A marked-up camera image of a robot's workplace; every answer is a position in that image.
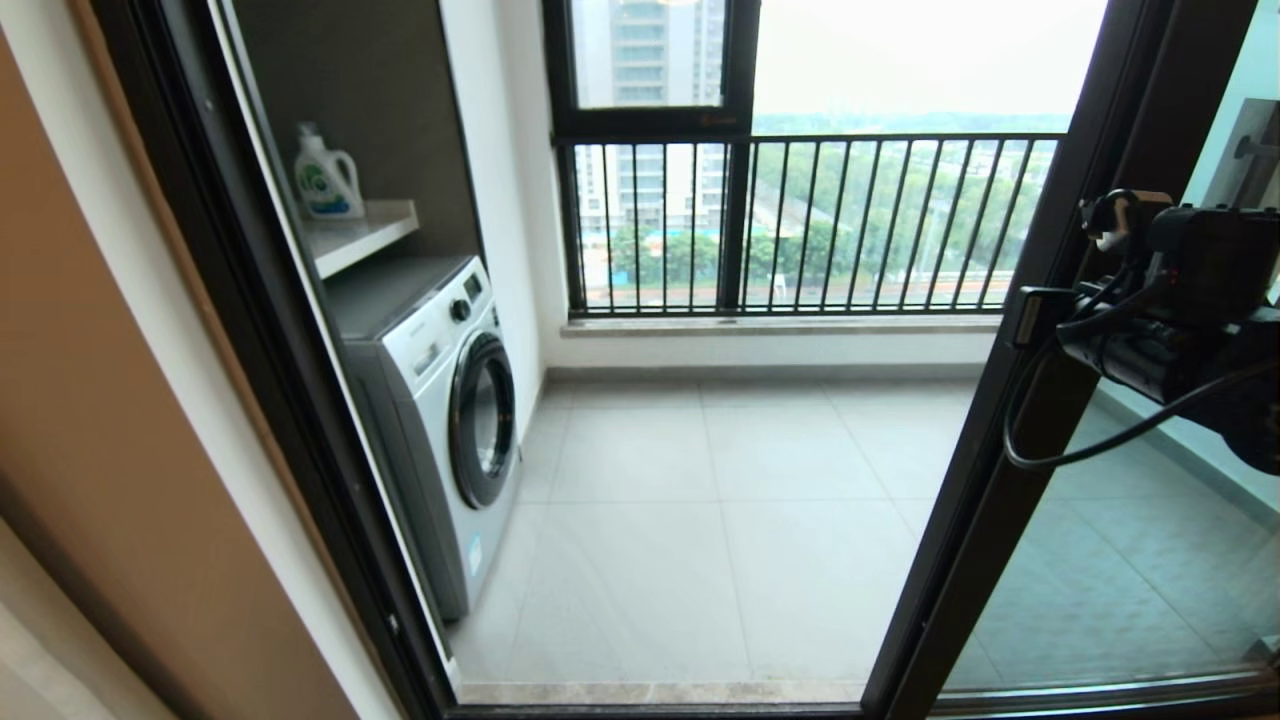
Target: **window sill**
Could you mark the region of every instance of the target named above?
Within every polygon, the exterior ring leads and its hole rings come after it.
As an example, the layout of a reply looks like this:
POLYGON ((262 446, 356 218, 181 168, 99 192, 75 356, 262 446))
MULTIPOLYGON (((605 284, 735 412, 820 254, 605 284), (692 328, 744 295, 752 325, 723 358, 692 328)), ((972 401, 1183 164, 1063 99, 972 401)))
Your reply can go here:
POLYGON ((600 318, 570 320, 562 338, 993 333, 1002 315, 888 318, 600 318))

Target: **camera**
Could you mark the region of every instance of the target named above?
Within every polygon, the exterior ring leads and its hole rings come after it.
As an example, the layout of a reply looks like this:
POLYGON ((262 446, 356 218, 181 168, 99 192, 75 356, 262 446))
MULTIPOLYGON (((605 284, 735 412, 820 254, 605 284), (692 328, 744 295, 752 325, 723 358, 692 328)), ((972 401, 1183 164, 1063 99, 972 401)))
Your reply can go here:
POLYGON ((1073 290, 1020 288, 1011 301, 1020 322, 1005 340, 1038 347, 1041 357, 1060 348, 1164 409, 1094 447, 1032 460, 1010 437, 1018 398, 1006 416, 1010 460, 1064 465, 1179 415, 1221 434, 1251 466, 1280 475, 1280 310, 1267 300, 1280 255, 1276 209, 1174 206, 1164 193, 1115 190, 1080 211, 1097 247, 1121 255, 1119 270, 1073 290))

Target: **white plastic bottle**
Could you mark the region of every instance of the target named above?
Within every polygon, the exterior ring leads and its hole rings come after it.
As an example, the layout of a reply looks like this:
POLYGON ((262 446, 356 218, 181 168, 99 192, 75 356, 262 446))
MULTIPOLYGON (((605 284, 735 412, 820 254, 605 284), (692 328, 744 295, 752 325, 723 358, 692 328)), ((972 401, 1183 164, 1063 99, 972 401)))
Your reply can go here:
POLYGON ((342 150, 329 150, 315 123, 298 123, 298 159, 293 179, 307 213, 319 219, 364 218, 356 163, 342 150))

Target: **high-rise building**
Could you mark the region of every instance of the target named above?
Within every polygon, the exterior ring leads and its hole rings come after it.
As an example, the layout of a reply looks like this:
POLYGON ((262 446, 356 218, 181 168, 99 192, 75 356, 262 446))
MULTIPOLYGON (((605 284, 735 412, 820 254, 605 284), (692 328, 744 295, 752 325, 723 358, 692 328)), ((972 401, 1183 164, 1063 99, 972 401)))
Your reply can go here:
MULTIPOLYGON (((726 0, 573 0, 573 58, 582 109, 721 102, 726 0)), ((584 245, 611 229, 718 234, 723 145, 579 149, 584 245)))

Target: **tile floor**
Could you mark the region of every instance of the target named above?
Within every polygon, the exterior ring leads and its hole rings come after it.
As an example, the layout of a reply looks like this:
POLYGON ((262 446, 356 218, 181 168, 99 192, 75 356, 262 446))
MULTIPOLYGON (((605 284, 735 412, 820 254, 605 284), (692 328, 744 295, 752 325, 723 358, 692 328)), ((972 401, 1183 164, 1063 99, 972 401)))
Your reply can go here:
MULTIPOLYGON (((448 628, 461 700, 856 700, 973 391, 549 386, 493 575, 448 628)), ((1198 669, 1275 621, 1274 533, 1149 446, 1094 462, 1055 477, 948 687, 1198 669), (1185 528, 1212 539, 1188 556, 1185 528), (1224 555, 1235 584, 1198 585, 1224 555)))

